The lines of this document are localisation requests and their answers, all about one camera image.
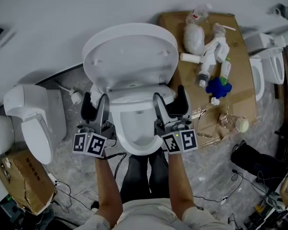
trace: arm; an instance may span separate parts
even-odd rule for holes
[[[105,218],[113,228],[123,212],[120,191],[107,160],[95,159],[99,210],[96,215]]]
[[[287,187],[288,187],[288,177],[284,180],[284,182],[283,182],[283,184],[279,190],[279,194],[283,200],[283,203],[285,205],[285,209],[288,208],[288,194],[286,192]]]
[[[183,213],[196,206],[193,192],[180,154],[168,156],[169,197],[174,213],[182,220]]]

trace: bottle cap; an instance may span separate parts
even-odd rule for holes
[[[249,121],[246,118],[238,118],[236,121],[236,128],[241,132],[244,133],[249,129]]]
[[[227,84],[227,79],[226,78],[220,77],[220,81],[221,81],[222,86]]]
[[[206,87],[206,81],[205,80],[200,80],[200,86],[201,87]]]

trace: toilet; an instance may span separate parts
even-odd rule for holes
[[[60,90],[37,85],[17,85],[3,97],[6,115],[22,119],[25,142],[33,156],[49,164],[57,144],[66,136]]]
[[[283,48],[273,47],[259,52],[264,71],[264,80],[275,84],[283,84],[285,67],[282,54]]]
[[[121,145],[139,156],[157,151],[163,140],[155,135],[153,95],[159,93],[165,104],[174,101],[175,92],[166,84],[179,59],[175,37],[152,24],[117,25],[93,36],[82,55],[94,83],[91,102],[96,107],[102,94],[109,96]]]
[[[264,72],[261,58],[258,55],[250,57],[250,64],[255,88],[255,98],[259,101],[264,95]]]
[[[244,39],[249,54],[261,58],[264,80],[274,84],[283,84],[285,68],[283,60],[283,47],[286,46],[284,37],[258,33]]]

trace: cardboard sheet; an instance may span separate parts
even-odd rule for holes
[[[1,158],[0,179],[18,206],[34,215],[49,205],[55,192],[42,164],[28,149]]]
[[[183,33],[185,19],[188,14],[188,11],[163,13],[158,20],[160,26],[166,28],[175,36],[179,53],[187,53],[183,45]],[[226,30],[226,41],[230,47],[228,57],[230,57],[231,72],[228,82],[232,85],[231,92],[225,98],[220,99],[219,106],[211,105],[211,95],[195,83],[200,68],[199,65],[184,61],[179,61],[169,84],[175,91],[177,91],[178,85],[182,84],[190,96],[192,120],[198,134],[200,147],[219,141],[229,134],[227,129],[222,128],[217,123],[220,113],[246,117],[250,124],[256,121],[256,100],[252,70],[235,16],[211,13],[205,21],[201,22],[199,25],[205,32],[205,44],[213,39],[212,28],[215,23],[236,29],[236,31]],[[212,78],[219,76],[220,69],[221,65],[218,63]]]

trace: toilet seat lid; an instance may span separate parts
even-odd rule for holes
[[[33,117],[21,124],[24,140],[33,156],[43,164],[52,160],[50,133],[41,116]]]
[[[168,83],[179,59],[173,34],[148,23],[101,31],[85,44],[82,57],[88,78],[104,92]]]

